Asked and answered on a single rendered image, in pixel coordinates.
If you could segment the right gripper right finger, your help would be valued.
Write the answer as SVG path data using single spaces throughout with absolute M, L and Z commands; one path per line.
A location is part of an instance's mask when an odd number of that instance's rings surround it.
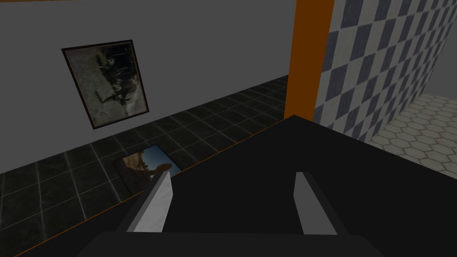
M 348 235 L 309 172 L 296 173 L 293 197 L 304 235 Z

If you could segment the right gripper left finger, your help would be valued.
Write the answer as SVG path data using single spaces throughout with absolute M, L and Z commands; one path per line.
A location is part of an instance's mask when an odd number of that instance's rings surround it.
M 162 232 L 173 198 L 168 171 L 154 175 L 117 232 Z

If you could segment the framed blue and brown picture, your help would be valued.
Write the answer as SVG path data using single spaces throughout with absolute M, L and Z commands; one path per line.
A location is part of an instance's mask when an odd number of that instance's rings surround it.
M 112 163 L 132 195 L 144 191 L 153 176 L 161 172 L 168 172 L 173 177 L 182 171 L 157 144 L 114 160 Z

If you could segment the dark framed grey picture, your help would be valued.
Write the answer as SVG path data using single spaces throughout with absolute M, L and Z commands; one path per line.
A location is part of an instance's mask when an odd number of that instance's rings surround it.
M 150 111 L 132 40 L 62 49 L 93 129 Z

